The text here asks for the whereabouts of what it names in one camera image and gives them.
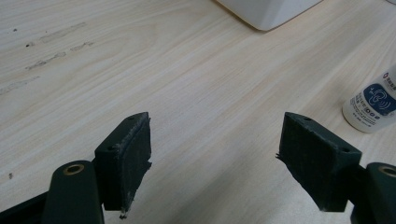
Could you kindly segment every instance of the wooden table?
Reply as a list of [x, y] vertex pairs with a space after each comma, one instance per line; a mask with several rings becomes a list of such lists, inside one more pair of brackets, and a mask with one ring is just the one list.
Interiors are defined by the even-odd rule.
[[396, 6], [324, 0], [259, 32], [212, 0], [0, 3], [0, 211], [46, 190], [127, 116], [151, 116], [153, 163], [126, 221], [350, 223], [319, 212], [275, 155], [286, 111], [396, 164], [396, 126], [341, 107], [396, 63]]

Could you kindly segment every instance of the bottle label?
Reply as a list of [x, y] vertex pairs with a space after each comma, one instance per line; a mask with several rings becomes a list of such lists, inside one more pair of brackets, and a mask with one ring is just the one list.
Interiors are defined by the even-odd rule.
[[396, 100], [380, 84], [375, 83], [370, 85], [363, 91], [363, 94], [367, 103], [377, 113], [384, 117], [394, 115], [392, 112], [396, 110]]
[[392, 79], [389, 76], [389, 73], [386, 73], [384, 76], [382, 76], [383, 82], [386, 87], [388, 87], [388, 90], [391, 92], [396, 91], [396, 85], [393, 83]]

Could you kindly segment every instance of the white bottle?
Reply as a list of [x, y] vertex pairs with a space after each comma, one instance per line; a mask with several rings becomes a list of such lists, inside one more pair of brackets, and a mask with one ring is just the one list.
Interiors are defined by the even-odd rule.
[[343, 105], [346, 120], [364, 133], [396, 121], [396, 64]]

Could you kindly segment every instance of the table surface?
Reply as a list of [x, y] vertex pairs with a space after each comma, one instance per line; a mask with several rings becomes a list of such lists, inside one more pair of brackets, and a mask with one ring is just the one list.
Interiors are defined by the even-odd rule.
[[361, 133], [343, 102], [396, 62], [396, 6], [324, 0], [257, 31], [212, 0], [0, 2], [0, 211], [148, 111], [152, 167], [128, 219], [350, 223], [275, 158], [286, 111], [396, 164], [396, 126]]

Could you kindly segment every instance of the screw hole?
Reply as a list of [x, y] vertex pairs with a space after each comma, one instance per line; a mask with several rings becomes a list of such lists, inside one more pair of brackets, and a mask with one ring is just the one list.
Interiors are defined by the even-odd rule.
[[394, 169], [394, 168], [391, 168], [388, 166], [381, 166], [381, 167], [379, 167], [379, 171], [381, 171], [385, 175], [396, 177], [396, 169]]
[[76, 175], [82, 170], [84, 170], [84, 165], [82, 164], [70, 165], [64, 169], [64, 175]]

